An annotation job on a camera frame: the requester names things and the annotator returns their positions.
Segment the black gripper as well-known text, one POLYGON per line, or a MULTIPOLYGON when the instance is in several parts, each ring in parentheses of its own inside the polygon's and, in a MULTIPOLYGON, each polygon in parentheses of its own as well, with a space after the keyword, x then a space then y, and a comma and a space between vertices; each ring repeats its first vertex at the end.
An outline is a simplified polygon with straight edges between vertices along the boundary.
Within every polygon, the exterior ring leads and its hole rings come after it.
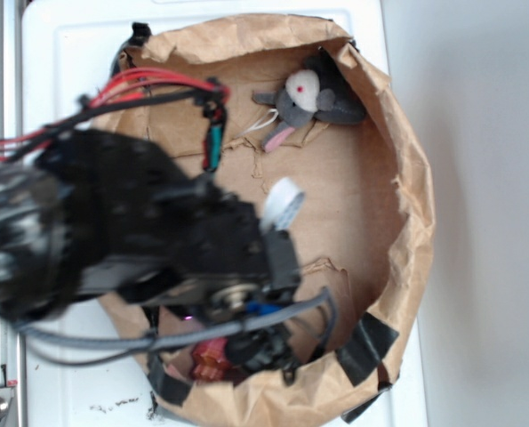
POLYGON ((285 383, 294 383, 301 366, 289 345, 291 333, 282 324, 233 335, 225 345, 228 361, 247 374, 279 370, 285 383))

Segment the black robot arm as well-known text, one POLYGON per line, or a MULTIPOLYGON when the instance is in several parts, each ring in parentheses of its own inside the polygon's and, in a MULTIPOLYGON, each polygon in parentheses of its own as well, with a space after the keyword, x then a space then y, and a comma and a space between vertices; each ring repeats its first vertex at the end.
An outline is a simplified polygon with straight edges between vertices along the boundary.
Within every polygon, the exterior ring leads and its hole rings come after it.
POLYGON ((75 131, 0 165, 0 317, 19 328, 109 293, 216 327, 291 305, 300 282, 288 232, 150 141, 75 131))

